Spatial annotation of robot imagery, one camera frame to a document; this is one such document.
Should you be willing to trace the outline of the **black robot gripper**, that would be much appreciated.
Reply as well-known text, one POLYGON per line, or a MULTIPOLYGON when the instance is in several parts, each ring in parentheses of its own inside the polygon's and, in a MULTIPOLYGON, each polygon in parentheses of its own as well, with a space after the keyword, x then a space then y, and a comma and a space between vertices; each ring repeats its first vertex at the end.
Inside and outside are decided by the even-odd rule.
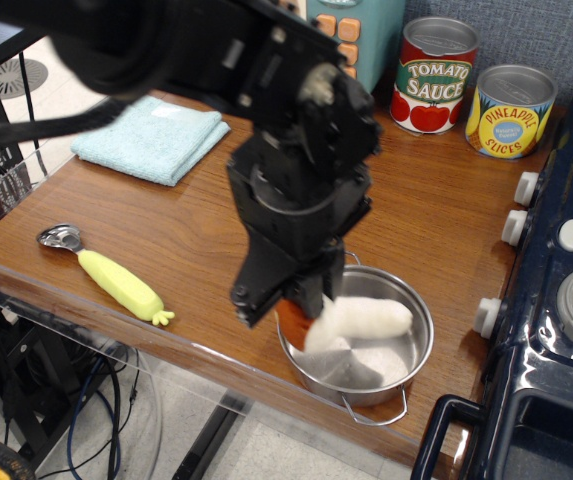
POLYGON ((286 128, 256 128, 227 166, 249 239, 230 299, 249 327, 282 299, 318 318, 323 294, 341 289, 343 238, 370 209, 365 162, 382 133, 370 94, 323 63, 305 77, 295 113, 286 128))

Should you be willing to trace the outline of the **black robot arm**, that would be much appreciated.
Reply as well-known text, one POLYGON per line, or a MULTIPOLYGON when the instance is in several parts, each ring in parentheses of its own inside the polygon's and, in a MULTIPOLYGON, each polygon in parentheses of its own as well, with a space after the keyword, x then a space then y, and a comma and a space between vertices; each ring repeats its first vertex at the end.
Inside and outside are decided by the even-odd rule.
POLYGON ((0 124, 0 146, 105 126, 151 90, 250 120, 227 167, 249 235, 232 303, 250 325, 281 299, 321 314, 343 236, 369 211, 382 132, 334 40, 274 1, 0 1, 0 22, 50 37, 106 96, 76 116, 0 124))

